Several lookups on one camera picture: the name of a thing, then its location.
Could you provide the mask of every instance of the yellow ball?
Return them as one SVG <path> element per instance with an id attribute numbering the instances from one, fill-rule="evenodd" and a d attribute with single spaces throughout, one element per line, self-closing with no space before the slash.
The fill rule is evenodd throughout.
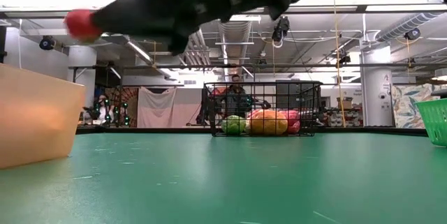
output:
<path id="1" fill-rule="evenodd" d="M 247 119 L 247 132 L 253 135 L 281 135 L 287 127 L 286 115 L 274 110 L 259 110 Z"/>

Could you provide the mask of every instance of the white backdrop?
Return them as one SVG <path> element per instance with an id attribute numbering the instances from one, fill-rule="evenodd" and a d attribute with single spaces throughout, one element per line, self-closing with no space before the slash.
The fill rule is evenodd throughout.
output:
<path id="1" fill-rule="evenodd" d="M 202 101 L 201 89 L 167 89 L 155 94 L 138 91 L 138 128 L 182 128 L 194 124 Z"/>

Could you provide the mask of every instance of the box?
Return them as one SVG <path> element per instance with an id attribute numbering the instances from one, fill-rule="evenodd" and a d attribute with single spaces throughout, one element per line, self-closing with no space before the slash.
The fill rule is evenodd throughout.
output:
<path id="1" fill-rule="evenodd" d="M 343 109 L 350 110 L 352 109 L 352 97 L 343 97 Z M 337 98 L 338 108 L 342 108 L 342 103 L 340 102 L 340 97 Z"/>
<path id="2" fill-rule="evenodd" d="M 67 157 L 85 88 L 0 64 L 0 169 Z"/>
<path id="3" fill-rule="evenodd" d="M 342 108 L 342 103 L 338 102 L 338 108 Z M 343 109 L 350 110 L 352 109 L 352 101 L 343 101 Z"/>

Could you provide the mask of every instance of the column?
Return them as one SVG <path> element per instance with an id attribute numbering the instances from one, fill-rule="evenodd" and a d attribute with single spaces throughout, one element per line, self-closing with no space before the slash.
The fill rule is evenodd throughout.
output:
<path id="1" fill-rule="evenodd" d="M 388 43 L 362 49 L 362 64 L 388 64 L 391 49 Z M 364 126 L 393 126 L 391 102 L 392 73 L 389 67 L 364 67 L 360 69 L 363 94 Z"/>
<path id="2" fill-rule="evenodd" d="M 96 50 L 87 46 L 70 46 L 68 51 L 69 66 L 94 66 L 96 65 Z M 85 86 L 85 107 L 93 106 L 95 92 L 96 70 L 79 68 L 75 83 Z M 73 81 L 73 70 L 68 70 L 68 81 Z"/>

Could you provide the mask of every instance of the green table surface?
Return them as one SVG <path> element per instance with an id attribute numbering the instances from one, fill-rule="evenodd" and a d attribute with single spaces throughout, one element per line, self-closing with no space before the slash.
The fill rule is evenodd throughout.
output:
<path id="1" fill-rule="evenodd" d="M 0 171 L 0 223 L 447 223 L 447 149 L 426 137 L 76 136 Z"/>

